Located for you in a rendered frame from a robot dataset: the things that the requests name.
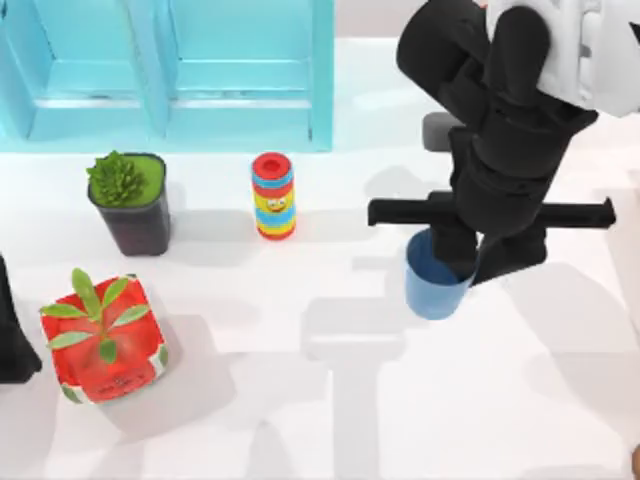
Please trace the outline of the light blue rack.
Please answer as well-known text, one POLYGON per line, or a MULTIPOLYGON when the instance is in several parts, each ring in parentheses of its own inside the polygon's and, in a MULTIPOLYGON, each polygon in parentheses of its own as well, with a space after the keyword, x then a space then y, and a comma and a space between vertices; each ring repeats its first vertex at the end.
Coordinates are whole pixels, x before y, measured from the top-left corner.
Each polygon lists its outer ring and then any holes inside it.
POLYGON ((334 0, 0 0, 0 152, 332 146, 334 0))

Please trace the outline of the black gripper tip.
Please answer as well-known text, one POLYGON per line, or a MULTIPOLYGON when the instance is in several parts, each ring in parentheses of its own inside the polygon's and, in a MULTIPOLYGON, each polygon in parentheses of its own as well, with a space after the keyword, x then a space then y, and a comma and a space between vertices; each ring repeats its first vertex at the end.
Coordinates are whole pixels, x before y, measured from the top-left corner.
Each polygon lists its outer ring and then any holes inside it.
POLYGON ((42 361, 22 330, 0 254, 0 385, 24 384, 42 369, 42 361))

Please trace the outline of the stack of coloured rings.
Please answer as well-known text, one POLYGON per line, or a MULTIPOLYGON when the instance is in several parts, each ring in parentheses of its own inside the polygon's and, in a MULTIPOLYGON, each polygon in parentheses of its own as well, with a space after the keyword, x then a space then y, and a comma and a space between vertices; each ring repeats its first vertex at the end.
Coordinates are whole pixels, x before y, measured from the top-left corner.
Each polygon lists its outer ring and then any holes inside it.
POLYGON ((294 171, 290 159, 265 152, 254 159, 251 179, 258 232, 270 240, 290 236, 296 227, 294 171))

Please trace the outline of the blue cup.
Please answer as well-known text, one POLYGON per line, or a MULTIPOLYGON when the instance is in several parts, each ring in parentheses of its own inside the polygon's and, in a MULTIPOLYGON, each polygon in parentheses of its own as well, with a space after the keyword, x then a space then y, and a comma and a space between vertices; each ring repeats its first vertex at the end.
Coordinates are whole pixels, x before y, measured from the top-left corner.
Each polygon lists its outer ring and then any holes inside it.
POLYGON ((477 261, 461 268, 438 259, 430 228, 411 237, 405 260, 406 303, 417 316, 432 321, 455 313, 478 270, 477 261))

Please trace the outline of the red pot with green plant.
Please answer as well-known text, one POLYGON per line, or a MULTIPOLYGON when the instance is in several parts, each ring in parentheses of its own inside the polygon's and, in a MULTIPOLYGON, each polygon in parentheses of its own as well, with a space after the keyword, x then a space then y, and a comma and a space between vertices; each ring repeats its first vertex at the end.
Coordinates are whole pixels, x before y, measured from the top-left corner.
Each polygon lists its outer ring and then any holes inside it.
POLYGON ((168 347, 137 276, 96 284, 75 268, 71 283, 71 294, 40 309, 47 347, 67 399, 100 404, 163 375, 168 347))

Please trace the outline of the black pot with green plant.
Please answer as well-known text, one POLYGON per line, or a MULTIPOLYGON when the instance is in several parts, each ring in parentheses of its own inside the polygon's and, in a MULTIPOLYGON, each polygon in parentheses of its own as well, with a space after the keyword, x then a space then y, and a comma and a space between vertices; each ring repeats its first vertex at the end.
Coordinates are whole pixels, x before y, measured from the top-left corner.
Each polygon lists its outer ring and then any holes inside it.
POLYGON ((152 153, 112 151, 86 169, 87 196, 125 256, 164 254, 171 236, 166 164, 152 153))

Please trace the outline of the grey rounded box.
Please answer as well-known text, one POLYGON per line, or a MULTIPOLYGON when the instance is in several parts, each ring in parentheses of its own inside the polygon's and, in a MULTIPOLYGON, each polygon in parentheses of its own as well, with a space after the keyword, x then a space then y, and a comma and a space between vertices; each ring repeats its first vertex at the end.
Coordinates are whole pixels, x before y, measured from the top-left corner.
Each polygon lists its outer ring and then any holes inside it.
POLYGON ((431 112, 422 121, 422 141, 427 151, 450 151, 449 131, 458 126, 458 120, 447 112, 431 112))

